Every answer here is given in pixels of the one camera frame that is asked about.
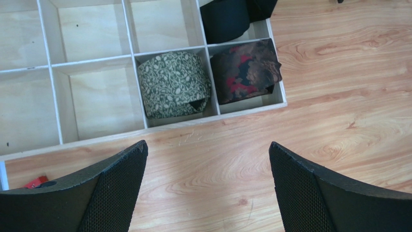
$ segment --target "black mesh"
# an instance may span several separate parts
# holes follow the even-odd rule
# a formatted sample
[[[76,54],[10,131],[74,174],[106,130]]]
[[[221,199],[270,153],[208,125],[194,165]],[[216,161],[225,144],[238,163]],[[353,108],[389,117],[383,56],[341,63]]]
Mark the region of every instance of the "black mesh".
[[[44,184],[0,192],[0,232],[126,232],[147,160],[140,141]]]
[[[315,176],[277,144],[270,151],[276,197],[286,232],[334,232]]]
[[[101,174],[80,225],[80,232],[129,230],[146,160],[146,155],[126,155]]]

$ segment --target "rolled tie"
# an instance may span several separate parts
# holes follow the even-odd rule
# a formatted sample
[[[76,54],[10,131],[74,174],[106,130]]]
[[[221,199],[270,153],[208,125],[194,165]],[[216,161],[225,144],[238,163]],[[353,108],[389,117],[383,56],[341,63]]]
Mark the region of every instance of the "rolled tie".
[[[282,80],[272,39],[226,49],[210,64],[220,105],[272,94]]]
[[[214,0],[200,7],[208,44],[242,36],[250,23],[270,18],[277,0]]]
[[[148,119],[201,113],[211,94],[211,81],[200,58],[189,52],[158,55],[138,67]]]

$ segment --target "drawer organizer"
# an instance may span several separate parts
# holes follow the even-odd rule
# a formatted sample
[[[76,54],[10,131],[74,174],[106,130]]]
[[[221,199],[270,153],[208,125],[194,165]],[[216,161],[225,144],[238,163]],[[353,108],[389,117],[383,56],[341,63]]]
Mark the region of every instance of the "drawer organizer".
[[[2,0],[0,160],[111,141],[287,105],[273,94],[219,105],[210,58],[272,38],[270,20],[207,44],[200,6],[211,0]],[[203,113],[147,119],[137,65],[158,54],[200,56],[212,81]]]

